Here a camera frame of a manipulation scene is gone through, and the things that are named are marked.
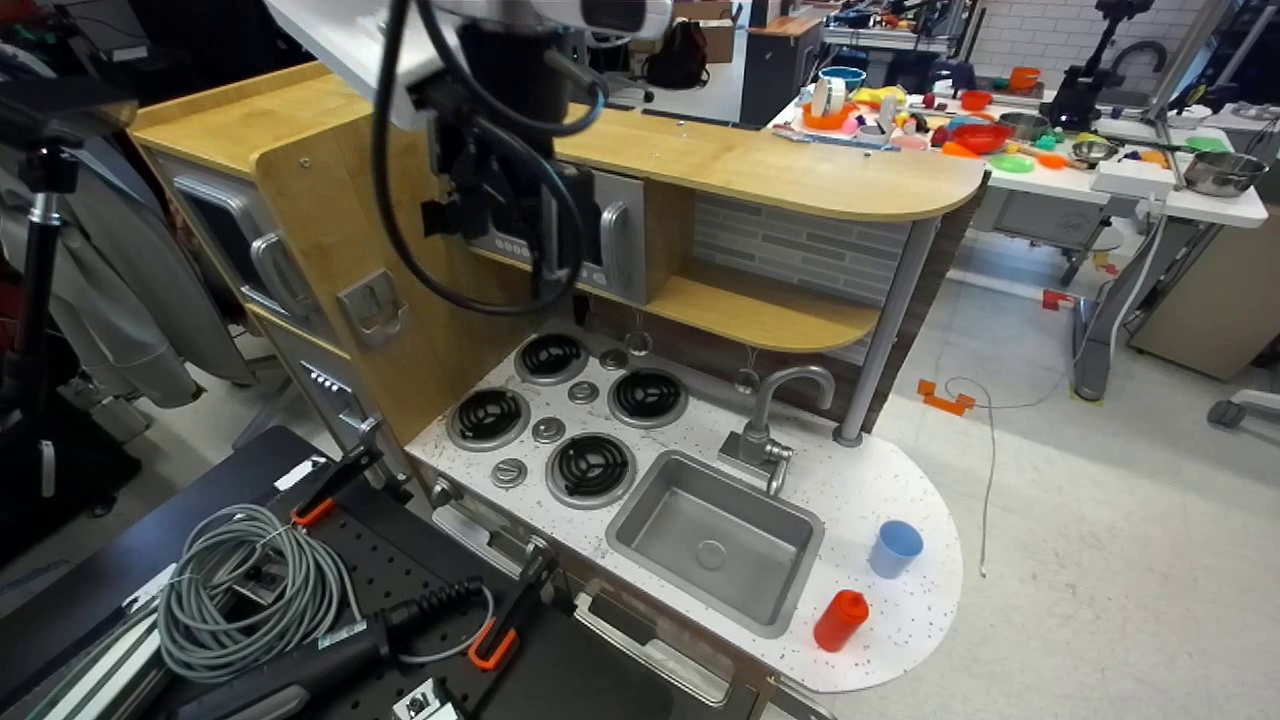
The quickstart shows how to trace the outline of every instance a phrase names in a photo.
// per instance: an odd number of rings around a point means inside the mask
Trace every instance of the coiled gray cable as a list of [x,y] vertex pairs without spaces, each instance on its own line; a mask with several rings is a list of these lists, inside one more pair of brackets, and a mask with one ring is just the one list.
[[[206,532],[215,521],[232,519]],[[284,592],[251,618],[223,616],[232,585],[279,552]],[[227,682],[333,628],[342,596],[361,616],[351,575],[326,544],[280,523],[259,505],[232,505],[187,537],[173,579],[156,606],[160,651],[174,673],[197,683]]]

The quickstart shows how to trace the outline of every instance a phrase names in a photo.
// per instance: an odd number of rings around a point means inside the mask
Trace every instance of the backpack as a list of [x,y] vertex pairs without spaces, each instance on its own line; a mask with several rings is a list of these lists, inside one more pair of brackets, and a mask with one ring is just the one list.
[[712,78],[707,70],[707,36],[695,20],[671,26],[662,49],[649,55],[641,67],[644,79],[668,90],[703,87]]

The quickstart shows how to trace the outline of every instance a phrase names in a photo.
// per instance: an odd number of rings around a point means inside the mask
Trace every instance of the black table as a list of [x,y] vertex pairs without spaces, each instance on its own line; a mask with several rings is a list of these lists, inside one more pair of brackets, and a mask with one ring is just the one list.
[[[23,648],[22,652],[0,653],[0,708],[23,698],[114,626],[120,602],[177,560],[183,539],[200,520],[237,502],[265,503],[276,495],[271,483],[317,452],[287,429],[264,432],[110,546],[0,620],[0,647]],[[448,578],[481,575],[499,603],[509,597],[515,587],[509,577],[367,483],[351,486],[338,501],[352,527],[358,523],[375,529],[387,546],[406,559]],[[385,553],[387,546],[379,552]],[[436,671],[435,665],[430,669]],[[389,669],[387,674],[397,673],[402,671]],[[404,683],[406,689],[416,682]],[[332,698],[325,707],[310,708],[312,712],[307,716],[389,717],[385,685],[384,673],[378,673],[376,679],[367,678],[364,687],[344,688],[340,705],[339,697]],[[159,703],[168,705],[166,697],[172,702],[189,693],[191,687],[186,683],[173,683]],[[353,693],[365,697],[358,712],[349,700]],[[477,716],[481,720],[594,720],[602,716],[666,720],[705,717],[708,711],[710,708],[676,691],[570,615],[548,609],[524,629],[517,655],[489,691]],[[723,715],[712,711],[709,716]]]

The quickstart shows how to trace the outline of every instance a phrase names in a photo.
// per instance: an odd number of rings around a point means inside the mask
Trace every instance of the faucet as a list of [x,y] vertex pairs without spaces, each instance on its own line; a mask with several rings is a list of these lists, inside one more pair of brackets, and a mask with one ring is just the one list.
[[795,450],[769,437],[769,405],[773,402],[773,392],[778,389],[778,386],[796,378],[817,380],[822,388],[818,406],[831,407],[831,402],[836,397],[836,378],[831,375],[829,370],[818,365],[778,370],[760,383],[760,392],[755,397],[755,410],[742,432],[730,433],[721,446],[723,457],[745,464],[756,473],[768,473],[764,491],[771,497],[777,497],[782,492]]

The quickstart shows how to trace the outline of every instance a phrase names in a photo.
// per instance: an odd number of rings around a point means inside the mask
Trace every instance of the green plate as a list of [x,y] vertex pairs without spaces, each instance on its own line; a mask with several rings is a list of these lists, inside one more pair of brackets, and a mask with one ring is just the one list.
[[1202,152],[1226,152],[1230,147],[1225,142],[1216,137],[1188,137],[1184,142],[1187,147],[1194,147]]
[[1036,169],[1036,160],[1028,158],[1027,155],[1012,155],[1005,152],[1004,155],[996,155],[987,161],[991,163],[992,168],[1005,170],[1006,173],[1029,173]]

